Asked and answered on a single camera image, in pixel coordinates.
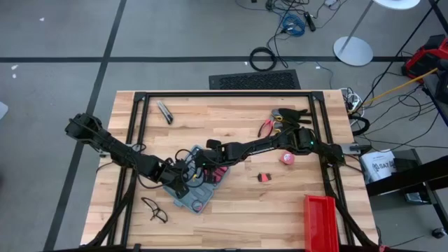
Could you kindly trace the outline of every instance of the red plastic bin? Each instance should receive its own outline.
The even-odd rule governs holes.
[[[304,224],[306,252],[339,252],[333,197],[306,195]]]

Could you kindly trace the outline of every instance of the small red box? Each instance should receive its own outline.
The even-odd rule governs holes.
[[[306,252],[339,252],[333,197],[306,195],[304,224]]]

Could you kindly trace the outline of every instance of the wooden table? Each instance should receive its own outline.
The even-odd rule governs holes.
[[[334,142],[352,143],[354,138],[342,93],[339,90],[326,90],[324,95]],[[117,93],[108,124],[112,135],[123,142],[133,97],[133,91]],[[172,125],[166,123],[157,108],[156,101],[159,99],[174,114]],[[217,139],[223,143],[256,140],[258,129],[271,109],[279,107],[308,109],[309,104],[303,97],[151,98],[143,140],[148,148],[144,153],[165,159],[173,157],[181,148],[190,149],[195,144],[205,146],[207,139]],[[137,118],[141,117],[141,111],[140,106]],[[136,120],[133,143],[137,140],[138,128],[139,119]],[[296,156],[295,163],[286,166],[279,162],[281,152],[274,150],[254,155],[233,166],[201,215],[175,206],[173,198],[161,188],[147,190],[137,184],[128,246],[140,243],[143,247],[166,249],[304,248],[303,200],[305,195],[325,195],[318,155]],[[350,157],[346,161],[351,166],[359,167],[358,162]],[[110,160],[101,159],[100,165],[107,162]],[[98,172],[82,244],[89,242],[110,216],[119,171],[119,166],[111,164]],[[259,172],[269,172],[272,180],[259,183],[256,178]],[[350,214],[368,237],[377,241],[363,176],[348,167],[341,168],[341,176]],[[148,185],[154,185],[145,178],[142,180]],[[143,196],[155,200],[167,212],[168,223],[150,220],[151,210],[140,200]],[[344,243],[346,238],[341,218],[338,222]],[[122,226],[123,214],[118,222],[116,244],[120,241]]]

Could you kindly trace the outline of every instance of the power strip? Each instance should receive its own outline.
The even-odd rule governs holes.
[[[325,0],[324,4],[330,8],[333,4],[336,4],[336,2],[337,0]]]

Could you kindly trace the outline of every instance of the black eyeglasses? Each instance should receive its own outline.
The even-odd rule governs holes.
[[[153,217],[151,217],[150,219],[151,221],[154,219],[154,217],[159,218],[163,223],[166,223],[168,221],[167,213],[161,210],[154,200],[149,199],[147,197],[142,197],[141,201],[144,202],[153,211]]]

